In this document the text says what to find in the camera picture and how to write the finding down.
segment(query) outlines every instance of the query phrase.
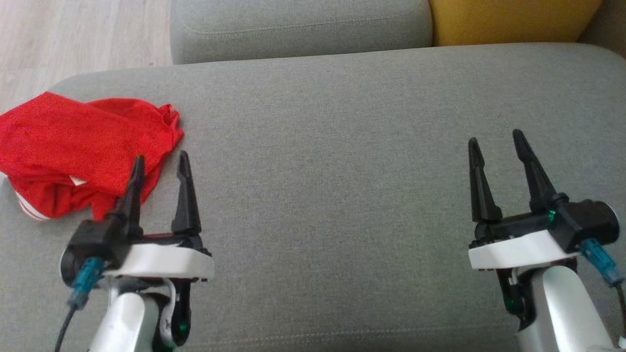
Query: seam stitching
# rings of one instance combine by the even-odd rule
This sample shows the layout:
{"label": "seam stitching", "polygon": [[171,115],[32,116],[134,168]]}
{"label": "seam stitching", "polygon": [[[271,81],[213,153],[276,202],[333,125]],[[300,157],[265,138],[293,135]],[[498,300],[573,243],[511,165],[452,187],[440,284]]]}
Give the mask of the seam stitching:
{"label": "seam stitching", "polygon": [[198,32],[190,29],[187,24],[185,24],[181,18],[180,13],[177,11],[177,19],[178,22],[182,25],[183,29],[194,36],[237,36],[237,35],[245,35],[245,34],[257,34],[269,31],[297,31],[302,30],[309,27],[319,27],[319,26],[341,26],[345,24],[362,24],[367,22],[385,22],[385,21],[397,21],[406,16],[410,16],[418,12],[417,9],[408,12],[406,14],[401,14],[397,16],[388,16],[388,17],[378,17],[378,18],[357,18],[350,19],[345,21],[331,21],[331,22],[318,22],[318,23],[305,23],[305,24],[296,24],[296,25],[287,25],[287,26],[274,26],[274,27],[263,27],[263,28],[251,28],[251,29],[243,29],[243,30],[235,30],[235,31],[217,31],[217,32]]}
{"label": "seam stitching", "polygon": [[[489,325],[481,325],[481,328],[488,328],[490,326],[502,327],[501,324],[489,324]],[[226,344],[249,344],[256,342],[267,342],[267,343],[293,343],[289,341],[281,341],[281,340],[295,340],[295,339],[314,339],[315,341],[320,340],[321,338],[327,339],[337,339],[337,338],[362,338],[364,336],[371,335],[383,335],[383,334],[416,334],[427,331],[441,330],[441,329],[464,329],[462,326],[435,326],[435,327],[427,327],[427,328],[404,328],[404,329],[379,329],[379,330],[355,330],[355,331],[334,331],[330,333],[311,333],[311,334],[295,334],[295,335],[278,335],[278,336],[268,336],[265,338],[249,338],[249,339],[231,339],[226,341],[219,342],[208,342],[202,344],[202,346],[217,346],[217,345],[226,345]]]}
{"label": "seam stitching", "polygon": [[261,347],[261,346],[278,346],[282,344],[307,344],[307,343],[321,343],[328,341],[337,341],[337,340],[359,340],[359,339],[396,339],[399,340],[399,335],[408,334],[414,335],[413,333],[389,333],[389,334],[365,334],[358,336],[335,336],[330,338],[313,338],[313,339],[302,339],[302,340],[285,340],[285,341],[263,341],[259,343],[245,343],[240,344],[239,346],[231,344],[231,345],[222,345],[222,346],[208,346],[209,350],[212,351],[220,351],[225,349],[234,349],[234,348],[253,348],[253,347]]}

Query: yellow cushion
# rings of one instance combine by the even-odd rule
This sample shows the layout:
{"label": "yellow cushion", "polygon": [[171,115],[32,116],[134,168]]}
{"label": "yellow cushion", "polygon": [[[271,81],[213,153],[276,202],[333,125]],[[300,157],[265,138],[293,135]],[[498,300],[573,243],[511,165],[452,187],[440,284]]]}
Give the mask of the yellow cushion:
{"label": "yellow cushion", "polygon": [[602,0],[430,0],[434,45],[576,41]]}

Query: black cable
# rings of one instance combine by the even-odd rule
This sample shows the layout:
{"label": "black cable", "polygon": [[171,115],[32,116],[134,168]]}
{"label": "black cable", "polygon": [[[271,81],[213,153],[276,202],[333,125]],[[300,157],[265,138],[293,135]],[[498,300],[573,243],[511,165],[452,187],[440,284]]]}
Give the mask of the black cable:
{"label": "black cable", "polygon": [[78,307],[75,304],[72,304],[72,306],[69,307],[68,315],[65,317],[65,321],[63,322],[63,326],[61,327],[61,331],[59,332],[59,337],[56,339],[54,352],[61,352],[61,344],[63,343],[65,332],[68,330],[69,322],[72,320],[72,317],[77,310]]}
{"label": "black cable", "polygon": [[617,290],[617,299],[620,301],[620,309],[622,310],[623,331],[622,336],[626,337],[626,298],[624,298],[624,291],[622,284],[615,287]]}

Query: wooden floor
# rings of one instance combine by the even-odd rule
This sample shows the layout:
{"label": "wooden floor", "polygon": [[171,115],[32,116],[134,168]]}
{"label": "wooden floor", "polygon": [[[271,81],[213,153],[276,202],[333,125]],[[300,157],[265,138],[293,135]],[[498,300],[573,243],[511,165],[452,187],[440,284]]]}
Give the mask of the wooden floor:
{"label": "wooden floor", "polygon": [[172,64],[170,0],[0,0],[0,113],[79,73]]}

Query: sofa cushion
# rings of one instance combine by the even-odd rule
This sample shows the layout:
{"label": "sofa cushion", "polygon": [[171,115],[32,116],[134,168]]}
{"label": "sofa cushion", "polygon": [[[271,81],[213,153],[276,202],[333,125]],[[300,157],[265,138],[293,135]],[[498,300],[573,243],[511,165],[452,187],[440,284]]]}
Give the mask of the sofa cushion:
{"label": "sofa cushion", "polygon": [[431,0],[436,46],[576,41],[602,0]]}
{"label": "sofa cushion", "polygon": [[[511,131],[522,128],[555,187],[626,219],[626,61],[584,44],[408,49],[113,71],[51,89],[81,101],[172,103],[186,131],[215,280],[192,290],[184,351],[516,351],[495,273],[472,271],[467,142],[477,137],[505,215],[528,210]],[[165,164],[143,206],[170,225]],[[7,182],[0,260],[8,351],[53,344],[69,290],[58,261],[85,211],[36,222]],[[609,246],[624,253],[626,241]],[[626,271],[623,256],[615,257]],[[613,336],[614,292],[580,274]],[[85,350],[96,291],[68,331]]]}
{"label": "sofa cushion", "polygon": [[174,63],[430,46],[428,0],[176,0]]}

